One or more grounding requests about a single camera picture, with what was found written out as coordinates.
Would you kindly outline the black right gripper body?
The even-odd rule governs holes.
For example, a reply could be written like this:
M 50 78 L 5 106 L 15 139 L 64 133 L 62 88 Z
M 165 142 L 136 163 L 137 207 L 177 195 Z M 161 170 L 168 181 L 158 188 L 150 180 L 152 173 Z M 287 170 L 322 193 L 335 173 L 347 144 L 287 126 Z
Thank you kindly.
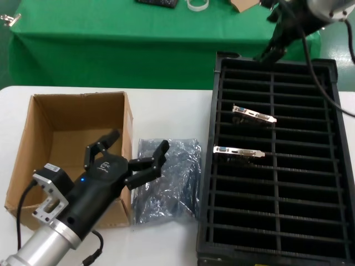
M 299 29 L 306 36 L 331 23 L 332 1 L 268 1 L 271 14 L 267 20 L 275 24 L 268 44 L 287 47 L 300 38 Z

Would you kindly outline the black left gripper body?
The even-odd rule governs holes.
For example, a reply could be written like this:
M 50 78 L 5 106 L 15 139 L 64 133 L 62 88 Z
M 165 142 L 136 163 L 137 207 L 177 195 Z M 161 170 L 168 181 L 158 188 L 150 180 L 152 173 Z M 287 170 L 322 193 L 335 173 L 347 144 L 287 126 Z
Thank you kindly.
M 128 176 L 124 157 L 107 154 L 96 159 L 67 194 L 69 204 L 59 214 L 59 221 L 83 240 L 120 196 Z

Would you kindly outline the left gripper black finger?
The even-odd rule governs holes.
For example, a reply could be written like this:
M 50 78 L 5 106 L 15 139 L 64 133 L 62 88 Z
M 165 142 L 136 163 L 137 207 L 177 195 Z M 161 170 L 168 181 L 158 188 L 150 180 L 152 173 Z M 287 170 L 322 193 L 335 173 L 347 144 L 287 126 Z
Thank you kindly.
M 162 140 L 153 155 L 130 160 L 128 170 L 130 175 L 124 180 L 129 190 L 138 188 L 161 177 L 161 168 L 166 162 L 166 153 L 169 150 L 169 142 Z
M 84 156 L 84 169 L 87 171 L 91 168 L 97 154 L 101 153 L 104 156 L 108 154 L 108 149 L 119 139 L 120 133 L 117 129 L 103 135 L 96 142 L 88 145 Z

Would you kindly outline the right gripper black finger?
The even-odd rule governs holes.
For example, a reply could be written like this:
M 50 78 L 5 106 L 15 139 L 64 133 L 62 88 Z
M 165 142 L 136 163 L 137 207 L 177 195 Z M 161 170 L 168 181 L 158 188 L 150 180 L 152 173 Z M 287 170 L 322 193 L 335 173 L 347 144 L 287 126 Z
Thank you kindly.
M 277 62 L 277 45 L 268 44 L 267 47 L 261 53 L 254 56 L 253 59 L 260 63 Z
M 287 52 L 287 49 L 284 47 L 274 47 L 272 48 L 267 56 L 267 62 L 270 64 L 276 63 L 279 61 Z

